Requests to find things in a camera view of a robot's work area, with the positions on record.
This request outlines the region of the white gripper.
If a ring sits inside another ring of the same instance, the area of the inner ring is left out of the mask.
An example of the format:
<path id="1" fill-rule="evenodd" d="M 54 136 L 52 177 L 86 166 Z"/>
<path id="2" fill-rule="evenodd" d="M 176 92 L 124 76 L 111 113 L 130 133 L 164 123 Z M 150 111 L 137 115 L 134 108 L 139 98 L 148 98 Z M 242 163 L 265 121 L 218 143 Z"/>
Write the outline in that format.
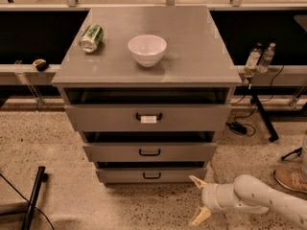
<path id="1" fill-rule="evenodd" d="M 235 195 L 232 184 L 207 184 L 193 175 L 190 175 L 189 178 L 202 190 L 201 200 L 204 205 L 197 207 L 195 214 L 189 222 L 191 226 L 198 226 L 207 220 L 212 214 L 211 211 L 217 212 L 234 209 L 238 203 L 238 197 Z"/>

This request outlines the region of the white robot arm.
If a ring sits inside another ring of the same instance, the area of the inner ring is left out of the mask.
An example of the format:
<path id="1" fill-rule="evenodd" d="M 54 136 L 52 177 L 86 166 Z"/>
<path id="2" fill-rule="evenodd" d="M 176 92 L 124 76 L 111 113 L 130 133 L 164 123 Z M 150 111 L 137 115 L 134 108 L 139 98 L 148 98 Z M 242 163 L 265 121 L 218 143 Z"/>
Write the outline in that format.
<path id="1" fill-rule="evenodd" d="M 232 183 L 206 183 L 190 175 L 201 190 L 201 206 L 196 209 L 190 225 L 197 226 L 213 212 L 238 210 L 251 214 L 264 214 L 269 209 L 307 230 L 307 201 L 277 191 L 254 176 L 243 174 Z"/>

